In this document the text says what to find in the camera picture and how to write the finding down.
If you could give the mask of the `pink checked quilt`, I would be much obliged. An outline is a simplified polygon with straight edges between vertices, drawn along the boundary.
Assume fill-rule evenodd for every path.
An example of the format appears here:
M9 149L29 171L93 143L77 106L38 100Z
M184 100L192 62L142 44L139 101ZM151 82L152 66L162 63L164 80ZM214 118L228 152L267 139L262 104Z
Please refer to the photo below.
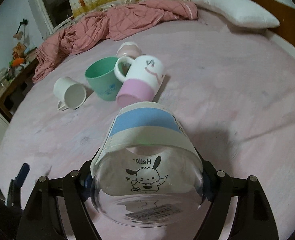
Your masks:
M39 64L32 80L43 80L66 57L88 51L101 40L120 41L161 22L197 19L198 10L193 2L174 0L147 0L107 11L91 11L41 44L36 51Z

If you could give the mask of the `orange round object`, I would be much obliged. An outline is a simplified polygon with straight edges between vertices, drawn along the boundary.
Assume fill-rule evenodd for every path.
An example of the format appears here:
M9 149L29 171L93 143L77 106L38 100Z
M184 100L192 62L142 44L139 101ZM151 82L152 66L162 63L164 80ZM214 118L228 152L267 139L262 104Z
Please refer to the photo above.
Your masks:
M13 68L15 68L15 67L19 66L20 64L23 64L24 62L25 62L24 58L16 58L16 59L12 60L11 66Z

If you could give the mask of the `green plastic cup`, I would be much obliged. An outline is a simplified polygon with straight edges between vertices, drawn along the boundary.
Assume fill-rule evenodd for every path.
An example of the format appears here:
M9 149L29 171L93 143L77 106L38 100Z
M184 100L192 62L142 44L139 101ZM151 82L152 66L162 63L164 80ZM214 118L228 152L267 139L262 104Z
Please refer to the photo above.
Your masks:
M105 101L115 101L122 86L114 74L117 60L115 56L105 57L91 64L85 72L91 89Z

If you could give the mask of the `white pink mug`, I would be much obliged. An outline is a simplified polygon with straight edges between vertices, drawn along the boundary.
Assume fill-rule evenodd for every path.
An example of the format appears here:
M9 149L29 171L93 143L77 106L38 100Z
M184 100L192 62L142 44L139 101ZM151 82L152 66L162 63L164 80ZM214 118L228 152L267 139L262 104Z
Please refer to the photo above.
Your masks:
M115 63L114 74L122 83L116 96L116 102L122 108L152 101L162 85L166 70L162 62L151 55L141 55L136 59L122 56Z

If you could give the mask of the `dark window white frame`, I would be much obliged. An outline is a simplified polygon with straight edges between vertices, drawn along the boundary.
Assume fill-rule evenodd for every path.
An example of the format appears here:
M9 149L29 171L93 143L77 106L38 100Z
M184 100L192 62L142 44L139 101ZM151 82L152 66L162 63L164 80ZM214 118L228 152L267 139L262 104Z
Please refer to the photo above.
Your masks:
M69 0L36 0L50 33L74 19Z

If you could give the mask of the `pink floral bed sheet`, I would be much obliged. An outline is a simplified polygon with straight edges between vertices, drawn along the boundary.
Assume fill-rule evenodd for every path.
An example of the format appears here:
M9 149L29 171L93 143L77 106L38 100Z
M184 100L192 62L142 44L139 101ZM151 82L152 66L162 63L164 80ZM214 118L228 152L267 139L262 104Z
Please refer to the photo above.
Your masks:
M130 40L167 69L157 102L215 168L258 177L279 237L287 239L295 230L295 60L263 35L242 33L205 11L199 17L164 22ZM94 155L118 105L90 94L79 109L61 112L53 88L65 76L86 83L86 69L120 45L105 40L66 58L28 92L0 146L3 194L23 163L30 166L25 204L40 176L63 177Z

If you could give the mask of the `glass cup blue white sleeve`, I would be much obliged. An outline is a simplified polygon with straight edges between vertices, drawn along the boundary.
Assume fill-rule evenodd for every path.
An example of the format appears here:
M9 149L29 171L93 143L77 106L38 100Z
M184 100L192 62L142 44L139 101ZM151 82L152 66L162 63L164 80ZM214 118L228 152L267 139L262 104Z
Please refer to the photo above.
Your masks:
M120 110L90 172L95 209L122 225L169 225L203 202L201 159L179 120L155 102Z

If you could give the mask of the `cluttered wooden desk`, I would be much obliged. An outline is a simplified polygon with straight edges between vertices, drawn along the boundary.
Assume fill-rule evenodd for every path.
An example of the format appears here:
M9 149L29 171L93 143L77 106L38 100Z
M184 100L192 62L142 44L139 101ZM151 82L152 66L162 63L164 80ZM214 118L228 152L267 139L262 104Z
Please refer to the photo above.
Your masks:
M36 49L33 49L26 54L23 64L0 70L0 113L7 121L34 85L32 77L37 65Z

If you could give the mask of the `pale pink cup behind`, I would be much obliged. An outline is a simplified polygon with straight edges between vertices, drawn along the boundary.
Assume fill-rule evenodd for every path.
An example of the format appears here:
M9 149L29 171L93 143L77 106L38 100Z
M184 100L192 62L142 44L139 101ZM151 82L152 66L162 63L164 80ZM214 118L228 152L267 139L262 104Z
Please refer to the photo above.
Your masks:
M128 56L132 59L136 59L142 55L142 51L135 42L124 42L116 52L116 57Z

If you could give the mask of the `white pillow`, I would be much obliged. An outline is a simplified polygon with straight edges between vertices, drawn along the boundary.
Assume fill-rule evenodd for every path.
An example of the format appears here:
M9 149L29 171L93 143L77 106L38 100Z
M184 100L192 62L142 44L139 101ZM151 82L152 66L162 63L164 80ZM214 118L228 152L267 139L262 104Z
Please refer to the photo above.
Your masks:
M238 27L251 29L278 28L280 21L251 0L192 0L197 7L220 14Z

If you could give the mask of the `wall mounted desk lamp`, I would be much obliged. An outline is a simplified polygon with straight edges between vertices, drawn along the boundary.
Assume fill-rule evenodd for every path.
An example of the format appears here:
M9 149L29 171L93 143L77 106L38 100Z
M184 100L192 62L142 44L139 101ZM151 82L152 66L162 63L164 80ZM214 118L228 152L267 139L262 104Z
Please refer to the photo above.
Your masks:
M26 26L26 25L28 25L28 20L23 19L19 24L17 32L15 33L15 35L13 35L13 38L17 39L18 41L21 40L23 36L23 32L20 29L21 29L21 26Z

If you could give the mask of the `small white mug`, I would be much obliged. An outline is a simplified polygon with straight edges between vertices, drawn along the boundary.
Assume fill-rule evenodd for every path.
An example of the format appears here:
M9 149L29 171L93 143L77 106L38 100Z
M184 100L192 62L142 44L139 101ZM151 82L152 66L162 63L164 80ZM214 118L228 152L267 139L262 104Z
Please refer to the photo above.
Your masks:
M54 96L58 99L57 110L77 109L86 100L85 87L70 77L60 77L54 84Z

